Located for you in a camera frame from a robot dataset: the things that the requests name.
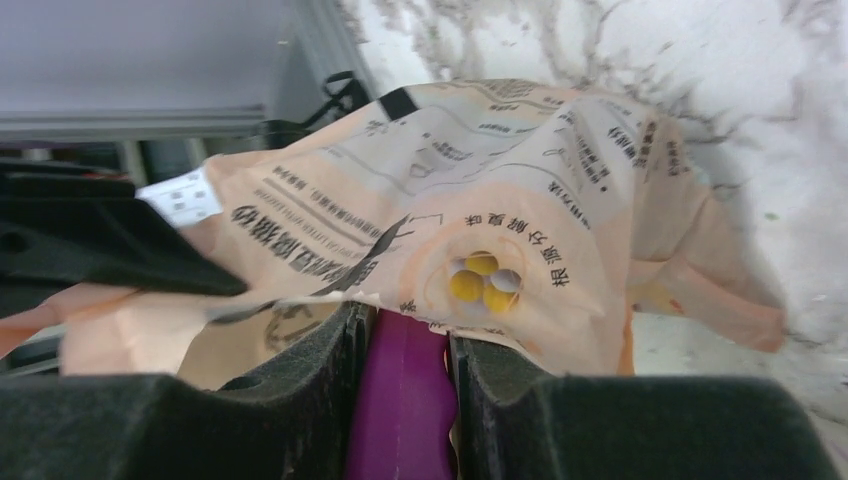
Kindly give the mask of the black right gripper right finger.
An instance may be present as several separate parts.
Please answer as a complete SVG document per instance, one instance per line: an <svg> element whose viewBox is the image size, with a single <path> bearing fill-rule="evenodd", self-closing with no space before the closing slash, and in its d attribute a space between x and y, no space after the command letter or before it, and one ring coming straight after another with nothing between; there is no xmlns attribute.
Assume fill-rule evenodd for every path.
<svg viewBox="0 0 848 480"><path fill-rule="evenodd" d="M834 479L800 404L738 376L565 376L452 338L466 479Z"/></svg>

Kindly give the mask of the magenta plastic litter scoop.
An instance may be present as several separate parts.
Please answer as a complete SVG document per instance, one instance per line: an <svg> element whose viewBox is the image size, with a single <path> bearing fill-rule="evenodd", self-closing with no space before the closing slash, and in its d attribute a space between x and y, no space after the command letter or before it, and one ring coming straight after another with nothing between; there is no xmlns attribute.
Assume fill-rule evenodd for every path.
<svg viewBox="0 0 848 480"><path fill-rule="evenodd" d="M448 338L381 310L358 389L344 477L457 477L450 431L457 395L445 364Z"/></svg>

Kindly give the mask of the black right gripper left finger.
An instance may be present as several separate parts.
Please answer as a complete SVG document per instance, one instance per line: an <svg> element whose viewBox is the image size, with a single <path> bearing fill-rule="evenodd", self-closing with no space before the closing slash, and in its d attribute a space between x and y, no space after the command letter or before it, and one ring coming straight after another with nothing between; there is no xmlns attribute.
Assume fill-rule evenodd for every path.
<svg viewBox="0 0 848 480"><path fill-rule="evenodd" d="M1 382L5 479L340 479L375 312L342 304L218 390L170 375Z"/></svg>

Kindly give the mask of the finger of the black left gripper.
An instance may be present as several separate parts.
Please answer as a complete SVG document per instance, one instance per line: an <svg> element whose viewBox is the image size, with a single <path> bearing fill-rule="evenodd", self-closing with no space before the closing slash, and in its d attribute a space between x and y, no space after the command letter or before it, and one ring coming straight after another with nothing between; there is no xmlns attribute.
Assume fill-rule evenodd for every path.
<svg viewBox="0 0 848 480"><path fill-rule="evenodd" d="M136 198L126 181L2 175L2 316L79 283L217 296L248 288Z"/></svg>

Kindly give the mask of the orange cat litter bag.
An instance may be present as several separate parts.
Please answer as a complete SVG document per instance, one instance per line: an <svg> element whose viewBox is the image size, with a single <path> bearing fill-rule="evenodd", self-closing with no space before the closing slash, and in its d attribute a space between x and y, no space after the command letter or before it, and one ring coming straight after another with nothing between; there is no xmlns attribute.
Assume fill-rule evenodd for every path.
<svg viewBox="0 0 848 480"><path fill-rule="evenodd" d="M1 350L62 324L70 375L219 387L358 301L509 347L555 374L633 370L636 311L763 352L785 310L678 123L597 88L519 80L397 89L278 150L143 188L127 270L31 307L1 290Z"/></svg>

